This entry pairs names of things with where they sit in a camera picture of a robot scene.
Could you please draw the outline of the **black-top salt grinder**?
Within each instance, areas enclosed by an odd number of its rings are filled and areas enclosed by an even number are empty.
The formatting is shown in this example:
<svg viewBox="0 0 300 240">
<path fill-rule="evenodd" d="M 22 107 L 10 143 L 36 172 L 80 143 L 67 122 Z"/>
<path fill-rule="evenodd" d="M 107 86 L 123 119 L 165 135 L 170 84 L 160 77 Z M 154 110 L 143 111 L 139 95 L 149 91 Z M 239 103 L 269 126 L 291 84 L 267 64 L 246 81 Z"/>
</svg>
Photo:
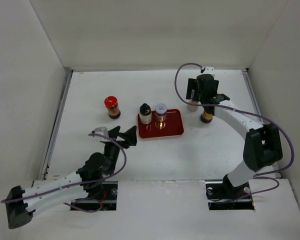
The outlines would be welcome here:
<svg viewBox="0 0 300 240">
<path fill-rule="evenodd" d="M 187 109 L 191 112 L 196 112 L 198 108 L 198 101 L 195 98 L 191 98 L 188 101 Z"/>
</svg>

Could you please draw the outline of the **black-cap white bottle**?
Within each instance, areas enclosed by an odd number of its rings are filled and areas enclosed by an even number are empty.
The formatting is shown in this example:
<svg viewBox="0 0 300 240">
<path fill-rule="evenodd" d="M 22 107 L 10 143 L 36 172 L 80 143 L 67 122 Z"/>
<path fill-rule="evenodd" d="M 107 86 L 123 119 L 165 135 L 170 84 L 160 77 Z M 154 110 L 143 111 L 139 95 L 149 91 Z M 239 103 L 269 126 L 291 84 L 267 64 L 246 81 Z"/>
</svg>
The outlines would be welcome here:
<svg viewBox="0 0 300 240">
<path fill-rule="evenodd" d="M 152 110 L 147 103 L 143 103 L 139 108 L 139 118 L 142 124 L 148 125 L 152 121 Z"/>
</svg>

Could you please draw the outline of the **grey-lid condiment jar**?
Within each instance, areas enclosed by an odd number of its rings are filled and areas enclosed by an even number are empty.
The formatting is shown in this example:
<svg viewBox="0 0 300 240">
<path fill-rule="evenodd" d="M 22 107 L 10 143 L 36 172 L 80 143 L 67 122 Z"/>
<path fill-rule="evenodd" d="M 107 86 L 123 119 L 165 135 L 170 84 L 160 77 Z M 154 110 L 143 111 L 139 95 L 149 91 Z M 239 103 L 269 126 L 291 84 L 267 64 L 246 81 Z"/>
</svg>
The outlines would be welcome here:
<svg viewBox="0 0 300 240">
<path fill-rule="evenodd" d="M 164 103 L 158 103 L 155 106 L 155 125 L 159 129 L 163 129 L 166 125 L 167 111 L 167 106 Z"/>
</svg>

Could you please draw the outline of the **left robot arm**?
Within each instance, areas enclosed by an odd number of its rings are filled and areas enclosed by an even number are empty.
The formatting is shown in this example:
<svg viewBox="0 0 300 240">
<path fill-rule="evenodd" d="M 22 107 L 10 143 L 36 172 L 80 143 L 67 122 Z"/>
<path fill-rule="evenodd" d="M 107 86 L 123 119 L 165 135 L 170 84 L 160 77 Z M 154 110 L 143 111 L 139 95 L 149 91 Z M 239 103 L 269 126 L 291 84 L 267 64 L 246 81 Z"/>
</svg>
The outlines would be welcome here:
<svg viewBox="0 0 300 240">
<path fill-rule="evenodd" d="M 125 150 L 137 145 L 137 126 L 125 132 L 120 126 L 111 130 L 97 127 L 89 136 L 103 143 L 103 152 L 93 153 L 84 165 L 76 171 L 52 182 L 23 188 L 13 187 L 5 205 L 9 229 L 17 229 L 30 223 L 33 217 L 61 204 L 70 205 L 77 200 L 99 201 L 105 180 L 119 174 L 123 168 L 116 170 L 119 154 L 126 156 Z"/>
</svg>

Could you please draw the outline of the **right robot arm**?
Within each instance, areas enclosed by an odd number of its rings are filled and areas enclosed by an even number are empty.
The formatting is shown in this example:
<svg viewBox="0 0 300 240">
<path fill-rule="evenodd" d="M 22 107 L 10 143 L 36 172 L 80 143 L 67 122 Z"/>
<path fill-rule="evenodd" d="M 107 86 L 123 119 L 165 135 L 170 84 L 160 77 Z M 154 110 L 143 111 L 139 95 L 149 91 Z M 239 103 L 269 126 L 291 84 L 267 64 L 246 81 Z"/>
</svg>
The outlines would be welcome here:
<svg viewBox="0 0 300 240">
<path fill-rule="evenodd" d="M 217 117 L 232 127 L 244 140 L 243 160 L 222 180 L 222 192 L 235 197 L 240 187 L 258 171 L 283 158 L 280 133 L 272 123 L 263 124 L 247 113 L 242 113 L 231 99 L 218 93 L 219 81 L 211 74 L 188 79 L 186 99 L 204 105 L 204 112 Z"/>
</svg>

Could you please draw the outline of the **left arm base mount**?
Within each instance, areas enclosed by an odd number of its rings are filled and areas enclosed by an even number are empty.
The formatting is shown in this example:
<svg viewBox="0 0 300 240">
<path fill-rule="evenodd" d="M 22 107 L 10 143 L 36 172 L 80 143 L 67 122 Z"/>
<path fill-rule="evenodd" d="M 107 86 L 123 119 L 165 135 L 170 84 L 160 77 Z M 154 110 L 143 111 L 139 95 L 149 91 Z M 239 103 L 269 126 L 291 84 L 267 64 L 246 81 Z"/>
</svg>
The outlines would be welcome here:
<svg viewBox="0 0 300 240">
<path fill-rule="evenodd" d="M 76 199 L 70 202 L 71 211 L 116 211 L 118 197 L 118 182 L 105 181 L 96 198 Z"/>
</svg>

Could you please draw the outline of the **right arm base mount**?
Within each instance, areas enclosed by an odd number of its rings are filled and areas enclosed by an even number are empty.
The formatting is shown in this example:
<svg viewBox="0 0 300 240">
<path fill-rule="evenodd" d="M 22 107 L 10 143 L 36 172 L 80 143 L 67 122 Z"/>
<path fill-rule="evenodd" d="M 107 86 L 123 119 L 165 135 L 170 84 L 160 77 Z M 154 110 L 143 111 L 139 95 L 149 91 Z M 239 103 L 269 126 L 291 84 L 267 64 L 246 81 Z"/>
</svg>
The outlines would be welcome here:
<svg viewBox="0 0 300 240">
<path fill-rule="evenodd" d="M 255 209 L 248 182 L 232 187 L 228 180 L 208 180 L 205 189 L 211 211 Z"/>
</svg>

